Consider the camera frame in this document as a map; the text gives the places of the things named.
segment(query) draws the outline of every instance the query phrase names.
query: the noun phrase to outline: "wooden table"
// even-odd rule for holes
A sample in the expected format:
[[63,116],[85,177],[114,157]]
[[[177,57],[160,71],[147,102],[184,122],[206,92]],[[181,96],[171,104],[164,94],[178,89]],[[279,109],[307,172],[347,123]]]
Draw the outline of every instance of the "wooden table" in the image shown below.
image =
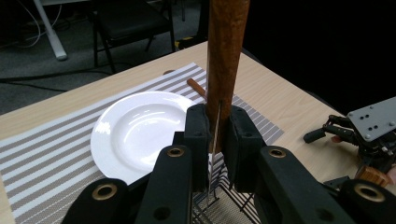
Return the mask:
[[[207,44],[202,43],[7,113],[0,117],[3,130],[0,140],[65,116],[188,63],[196,63],[206,69],[206,56]],[[245,54],[241,54],[234,93],[284,131],[274,145],[292,151],[317,181],[354,176],[358,164],[356,147],[348,143],[335,144],[330,141],[330,136],[311,144],[303,140],[305,133],[321,127],[330,114],[339,115],[321,101]],[[387,189],[396,193],[395,186],[387,186]],[[0,223],[14,223],[2,182]]]

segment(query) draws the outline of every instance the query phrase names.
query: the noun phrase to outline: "black chair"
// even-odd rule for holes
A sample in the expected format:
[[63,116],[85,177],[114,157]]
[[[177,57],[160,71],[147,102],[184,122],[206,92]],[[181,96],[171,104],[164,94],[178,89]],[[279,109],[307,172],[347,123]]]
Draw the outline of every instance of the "black chair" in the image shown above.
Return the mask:
[[[146,0],[92,0],[89,13],[93,27],[94,65],[98,66],[98,53],[105,51],[111,71],[116,68],[110,49],[148,39],[146,51],[155,35],[170,33],[172,52],[176,51],[174,27],[172,20],[172,4],[163,0],[157,9]],[[103,47],[98,47],[98,34]]]

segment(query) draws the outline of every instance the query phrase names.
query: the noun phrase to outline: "brown stick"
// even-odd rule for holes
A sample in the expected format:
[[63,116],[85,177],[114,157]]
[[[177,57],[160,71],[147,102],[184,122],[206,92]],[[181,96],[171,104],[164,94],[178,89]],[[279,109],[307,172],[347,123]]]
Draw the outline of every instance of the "brown stick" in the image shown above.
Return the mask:
[[187,84],[189,84],[189,86],[191,86],[193,90],[195,90],[196,92],[198,92],[198,94],[205,98],[206,93],[204,88],[202,88],[194,79],[187,79]]
[[249,4],[249,0],[210,1],[205,110],[212,134],[219,113],[216,153],[221,151],[226,120],[231,113]]

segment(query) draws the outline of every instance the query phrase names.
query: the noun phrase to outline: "gray striped placemat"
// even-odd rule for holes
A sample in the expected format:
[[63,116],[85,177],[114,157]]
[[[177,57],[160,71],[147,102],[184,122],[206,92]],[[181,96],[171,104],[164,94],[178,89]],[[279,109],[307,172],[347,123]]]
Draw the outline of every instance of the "gray striped placemat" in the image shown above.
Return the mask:
[[[71,203],[91,182],[104,178],[90,152],[93,125],[112,104],[140,91],[170,91],[200,104],[204,99],[190,86],[205,87],[205,70],[190,63],[176,71],[106,98],[26,133],[0,141],[0,171],[17,223],[61,223]],[[238,96],[267,145],[283,133]]]

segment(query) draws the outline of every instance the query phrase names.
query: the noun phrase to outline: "table leg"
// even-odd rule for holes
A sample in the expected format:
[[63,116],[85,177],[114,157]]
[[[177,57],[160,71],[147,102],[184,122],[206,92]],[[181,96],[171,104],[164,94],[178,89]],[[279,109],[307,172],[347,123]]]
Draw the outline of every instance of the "table leg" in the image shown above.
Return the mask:
[[59,40],[58,36],[56,35],[55,31],[52,29],[50,25],[49,18],[40,2],[40,0],[34,0],[35,6],[37,7],[38,13],[41,16],[41,20],[44,22],[46,26],[47,36],[49,38],[49,42],[52,46],[53,52],[55,53],[56,59],[59,61],[63,61],[67,59],[67,54],[64,51],[64,47],[62,46],[61,41]]

